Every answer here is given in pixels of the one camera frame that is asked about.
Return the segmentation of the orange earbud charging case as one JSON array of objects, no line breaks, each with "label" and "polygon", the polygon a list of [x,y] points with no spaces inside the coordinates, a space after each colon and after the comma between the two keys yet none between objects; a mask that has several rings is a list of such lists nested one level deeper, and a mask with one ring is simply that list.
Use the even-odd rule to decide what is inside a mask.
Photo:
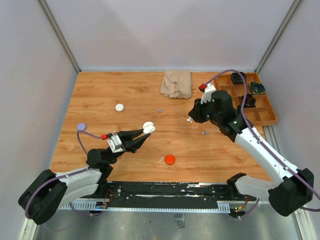
[{"label": "orange earbud charging case", "polygon": [[168,165],[172,165],[172,164],[174,164],[175,163],[175,161],[176,161],[176,158],[175,158],[175,156],[174,155],[171,155],[171,154],[169,154],[169,155],[167,155],[166,157],[165,157],[165,163],[166,164],[168,164]]}]

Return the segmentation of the purple charging case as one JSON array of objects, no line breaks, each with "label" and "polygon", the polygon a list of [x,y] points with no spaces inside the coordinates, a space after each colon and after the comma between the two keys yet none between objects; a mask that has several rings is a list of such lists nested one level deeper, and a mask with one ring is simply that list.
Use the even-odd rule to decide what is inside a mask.
[{"label": "purple charging case", "polygon": [[76,129],[77,131],[85,131],[87,129],[87,125],[83,122],[78,123]]}]

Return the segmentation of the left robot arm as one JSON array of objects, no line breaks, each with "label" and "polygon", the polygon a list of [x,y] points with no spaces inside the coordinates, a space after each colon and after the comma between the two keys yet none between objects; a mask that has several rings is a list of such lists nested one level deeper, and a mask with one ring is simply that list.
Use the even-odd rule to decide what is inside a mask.
[{"label": "left robot arm", "polygon": [[27,219],[42,225],[72,201],[90,195],[103,197],[107,193],[106,183],[112,165],[124,153],[136,153],[150,133],[138,129],[90,136],[106,141],[108,147],[85,151],[85,167],[60,173],[50,169],[42,171],[18,199]]}]

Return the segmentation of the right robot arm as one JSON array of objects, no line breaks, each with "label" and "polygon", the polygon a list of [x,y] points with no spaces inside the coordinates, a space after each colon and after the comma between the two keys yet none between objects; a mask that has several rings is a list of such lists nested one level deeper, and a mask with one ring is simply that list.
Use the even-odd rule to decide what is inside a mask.
[{"label": "right robot arm", "polygon": [[267,201],[284,217],[313,199],[313,173],[308,168],[299,169],[265,141],[252,123],[236,112],[225,90],[206,92],[202,98],[195,99],[188,116],[196,123],[209,121],[217,126],[223,135],[246,150],[271,178],[266,181],[245,173],[236,174],[227,181],[226,193],[230,199],[248,195]]}]

